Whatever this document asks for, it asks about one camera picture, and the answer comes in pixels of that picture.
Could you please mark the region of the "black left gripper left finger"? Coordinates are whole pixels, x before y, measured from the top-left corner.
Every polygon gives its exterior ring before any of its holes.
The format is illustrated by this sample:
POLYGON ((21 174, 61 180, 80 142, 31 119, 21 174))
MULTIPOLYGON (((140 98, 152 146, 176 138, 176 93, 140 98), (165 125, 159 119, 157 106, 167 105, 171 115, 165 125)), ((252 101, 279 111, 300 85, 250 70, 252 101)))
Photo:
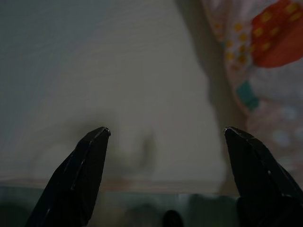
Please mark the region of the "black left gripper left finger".
POLYGON ((88 132, 56 168, 25 227, 86 227, 102 179, 111 132, 88 132))

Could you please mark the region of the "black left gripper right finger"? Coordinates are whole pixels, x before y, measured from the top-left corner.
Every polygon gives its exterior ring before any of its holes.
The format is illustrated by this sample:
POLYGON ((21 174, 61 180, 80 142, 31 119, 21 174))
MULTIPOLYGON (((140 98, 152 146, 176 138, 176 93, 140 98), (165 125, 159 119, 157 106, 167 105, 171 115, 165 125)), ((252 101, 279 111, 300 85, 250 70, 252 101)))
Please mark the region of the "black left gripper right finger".
POLYGON ((239 198, 240 227, 303 227, 303 190, 251 134, 227 127, 224 136, 239 198))

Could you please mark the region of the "pink patterned pillow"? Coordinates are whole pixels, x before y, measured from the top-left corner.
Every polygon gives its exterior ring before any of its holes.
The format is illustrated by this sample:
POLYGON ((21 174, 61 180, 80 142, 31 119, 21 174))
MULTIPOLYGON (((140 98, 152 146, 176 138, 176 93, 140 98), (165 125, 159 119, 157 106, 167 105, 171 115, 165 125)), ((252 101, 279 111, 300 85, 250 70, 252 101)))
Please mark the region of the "pink patterned pillow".
POLYGON ((303 0, 201 2, 246 131, 303 189, 303 0))

